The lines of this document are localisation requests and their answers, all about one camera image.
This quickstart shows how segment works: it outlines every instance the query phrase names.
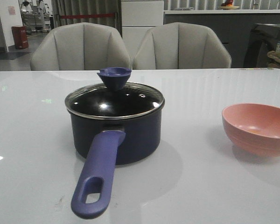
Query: bowl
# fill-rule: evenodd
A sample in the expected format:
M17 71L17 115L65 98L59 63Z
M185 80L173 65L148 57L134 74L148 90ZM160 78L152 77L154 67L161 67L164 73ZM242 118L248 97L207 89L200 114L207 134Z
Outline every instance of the bowl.
M280 108L263 104L235 104L222 111L228 138L239 148L259 156L280 156Z
M233 9L238 9L239 6L220 6L219 8L224 10L233 10Z

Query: pot lid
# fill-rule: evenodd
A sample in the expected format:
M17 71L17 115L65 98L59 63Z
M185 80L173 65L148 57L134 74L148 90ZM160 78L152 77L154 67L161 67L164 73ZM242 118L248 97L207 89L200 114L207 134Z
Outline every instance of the pot lid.
M69 112L99 120L136 118L162 108L164 103L160 91L138 83L126 83L117 91L103 83L89 85L70 93L65 99Z

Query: lid knob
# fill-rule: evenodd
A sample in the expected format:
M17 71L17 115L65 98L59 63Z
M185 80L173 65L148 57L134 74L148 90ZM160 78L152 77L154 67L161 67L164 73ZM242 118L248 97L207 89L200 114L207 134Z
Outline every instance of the lid knob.
M123 89L131 73L132 70L128 68L109 67L100 69L97 74L108 89L118 91Z

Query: chair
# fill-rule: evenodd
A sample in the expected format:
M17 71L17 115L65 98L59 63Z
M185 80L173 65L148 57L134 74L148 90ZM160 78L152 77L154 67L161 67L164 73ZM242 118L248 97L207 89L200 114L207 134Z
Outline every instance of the chair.
M230 66L231 56L212 29L181 22L148 30L133 59L136 70Z
M276 69L280 69L280 51L269 51L267 53L267 56L270 60L270 62L268 63L267 67L268 68L276 68Z
M119 32L109 26L81 22L50 31L30 61L31 70L99 70L131 68Z

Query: blue handle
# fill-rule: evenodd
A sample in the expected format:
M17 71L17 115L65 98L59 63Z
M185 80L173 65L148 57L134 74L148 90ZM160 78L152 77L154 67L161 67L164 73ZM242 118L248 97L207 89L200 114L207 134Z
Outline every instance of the blue handle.
M125 139L123 131L103 131L97 134L90 147L78 180L71 209L85 219L100 216L108 207L116 163L117 148ZM96 202L86 203L89 194L100 193Z

